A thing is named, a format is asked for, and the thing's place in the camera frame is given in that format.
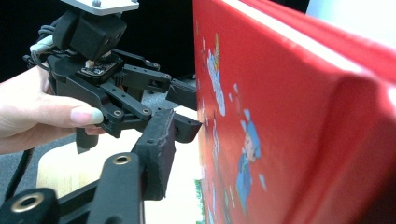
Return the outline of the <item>red hardcover book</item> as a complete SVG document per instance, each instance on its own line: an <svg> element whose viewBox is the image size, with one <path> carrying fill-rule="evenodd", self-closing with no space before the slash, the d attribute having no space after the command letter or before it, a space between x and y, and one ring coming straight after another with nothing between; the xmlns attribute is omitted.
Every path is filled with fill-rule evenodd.
<svg viewBox="0 0 396 224"><path fill-rule="evenodd" d="M396 49L269 0L193 0L208 224L396 224Z"/></svg>

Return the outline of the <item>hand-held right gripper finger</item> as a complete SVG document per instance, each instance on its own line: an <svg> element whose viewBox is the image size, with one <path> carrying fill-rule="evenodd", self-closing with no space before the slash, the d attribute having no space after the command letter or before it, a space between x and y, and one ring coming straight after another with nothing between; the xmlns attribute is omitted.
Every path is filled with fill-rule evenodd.
<svg viewBox="0 0 396 224"><path fill-rule="evenodd" d="M160 201L166 194L175 147L175 112L165 109L148 122L133 148L141 165L142 198Z"/></svg>

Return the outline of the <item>white cabinet panel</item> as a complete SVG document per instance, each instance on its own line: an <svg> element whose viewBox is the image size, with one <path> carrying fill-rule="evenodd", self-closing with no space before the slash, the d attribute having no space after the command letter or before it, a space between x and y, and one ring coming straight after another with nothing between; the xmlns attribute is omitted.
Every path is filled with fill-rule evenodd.
<svg viewBox="0 0 396 224"><path fill-rule="evenodd" d="M306 14L396 49L396 0L309 0Z"/></svg>

